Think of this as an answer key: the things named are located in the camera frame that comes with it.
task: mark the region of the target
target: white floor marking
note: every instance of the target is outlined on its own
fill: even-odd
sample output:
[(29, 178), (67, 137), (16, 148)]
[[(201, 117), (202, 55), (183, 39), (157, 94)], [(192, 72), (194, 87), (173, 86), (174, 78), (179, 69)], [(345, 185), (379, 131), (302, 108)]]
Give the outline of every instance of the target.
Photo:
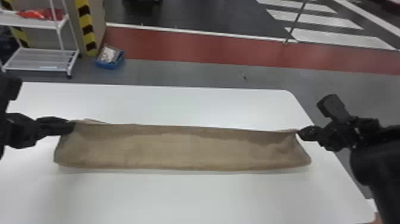
[[(271, 14), (276, 20), (284, 20), (284, 21), (294, 21), (296, 19), (297, 13), (290, 13), (286, 11), (278, 11), (278, 10), (267, 10), (269, 14)], [(299, 18), (300, 23), (311, 23), (311, 24), (319, 24), (325, 26), (337, 26), (337, 27), (347, 27), (354, 29), (363, 29), (359, 25), (353, 23), (350, 20), (344, 18), (336, 18), (336, 17), (326, 17), (321, 15), (310, 15), (310, 14), (301, 14)]]
[[(133, 24), (122, 24), (122, 23), (107, 23), (108, 27), (118, 27), (118, 28), (128, 28), (128, 29), (139, 29), (139, 30), (154, 30), (154, 31), (165, 31), (165, 32), (173, 32), (173, 33), (190, 33), (190, 34), (199, 34), (199, 35), (208, 35), (208, 36), (225, 36), (228, 38), (243, 38), (243, 39), (255, 39), (262, 41), (278, 41), (284, 42), (285, 38), (273, 38), (269, 36), (251, 36), (251, 35), (240, 35), (240, 34), (231, 34), (231, 33), (217, 33), (217, 32), (208, 32), (208, 31), (199, 31), (199, 30), (186, 30), (186, 29), (174, 29), (174, 28), (165, 28), (158, 26), (140, 26)], [(297, 43), (294, 39), (289, 39), (290, 43)]]
[[(289, 8), (300, 8), (302, 3), (301, 2), (295, 2), (295, 1), (287, 1), (287, 0), (257, 0), (261, 4), (266, 4), (266, 5), (277, 5), (277, 6), (283, 6), (283, 7), (289, 7)], [(306, 10), (313, 10), (313, 11), (321, 11), (321, 12), (326, 12), (326, 13), (336, 13), (333, 9), (329, 8), (326, 5), (319, 5), (319, 4), (313, 4), (313, 3), (307, 3), (305, 5)]]
[(394, 35), (400, 37), (400, 28), (388, 23), (387, 21), (384, 21), (383, 19), (377, 17), (376, 15), (373, 15), (362, 8), (346, 1), (346, 0), (334, 0), (335, 2), (341, 4), (342, 6), (348, 8), (349, 10), (365, 17), (366, 19), (372, 21), (373, 23), (378, 24), (382, 28), (386, 29), (387, 31), (393, 33)]
[(304, 29), (295, 29), (292, 36), (296, 40), (304, 42), (396, 50), (386, 42), (373, 36), (350, 35)]

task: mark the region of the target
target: table surface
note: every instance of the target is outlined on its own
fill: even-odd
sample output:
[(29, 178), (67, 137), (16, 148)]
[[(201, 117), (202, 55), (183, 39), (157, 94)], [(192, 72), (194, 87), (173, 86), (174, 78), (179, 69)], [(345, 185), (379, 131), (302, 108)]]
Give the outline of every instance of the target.
[[(110, 123), (254, 130), (312, 122), (288, 91), (24, 83), (9, 112)], [(334, 154), (301, 142), (308, 167), (268, 172), (87, 170), (52, 162), (58, 138), (0, 162), (0, 223), (371, 222), (371, 207)]]

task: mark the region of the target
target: folded cloth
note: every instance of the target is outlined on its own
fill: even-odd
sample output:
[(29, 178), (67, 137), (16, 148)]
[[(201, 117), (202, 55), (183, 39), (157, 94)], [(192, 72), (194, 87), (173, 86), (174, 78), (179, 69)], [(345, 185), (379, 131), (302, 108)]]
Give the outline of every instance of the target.
[(265, 132), (189, 126), (111, 125), (78, 120), (54, 161), (102, 169), (245, 171), (305, 166), (296, 130)]

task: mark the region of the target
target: white wire shelf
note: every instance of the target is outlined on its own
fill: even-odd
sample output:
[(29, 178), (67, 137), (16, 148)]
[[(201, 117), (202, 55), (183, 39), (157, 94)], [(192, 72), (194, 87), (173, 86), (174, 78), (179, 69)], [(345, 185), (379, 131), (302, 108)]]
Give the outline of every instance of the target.
[(77, 51), (19, 48), (3, 66), (4, 70), (67, 71), (78, 57)]
[(0, 25), (17, 26), (25, 28), (37, 28), (48, 30), (61, 30), (68, 21), (68, 14), (61, 21), (38, 20), (35, 18), (22, 18), (16, 14), (16, 11), (0, 10)]

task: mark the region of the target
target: hazard stripe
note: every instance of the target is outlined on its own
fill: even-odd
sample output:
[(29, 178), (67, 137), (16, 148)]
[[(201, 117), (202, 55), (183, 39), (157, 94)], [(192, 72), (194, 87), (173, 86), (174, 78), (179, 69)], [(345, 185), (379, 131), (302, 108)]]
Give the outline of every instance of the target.
[(1, 5), (5, 10), (13, 10), (10, 0), (1, 0)]
[(75, 0), (76, 9), (79, 16), (79, 26), (82, 30), (82, 40), (89, 56), (96, 56), (98, 49), (96, 36), (92, 24), (92, 15), (90, 14), (90, 5), (88, 0)]
[[(13, 0), (1, 0), (0, 2), (4, 9), (13, 10), (13, 6), (11, 5), (12, 1)], [(14, 35), (14, 37), (19, 40), (19, 42), (24, 48), (29, 48), (28, 37), (26, 36), (22, 28), (13, 26), (11, 27), (11, 32)]]

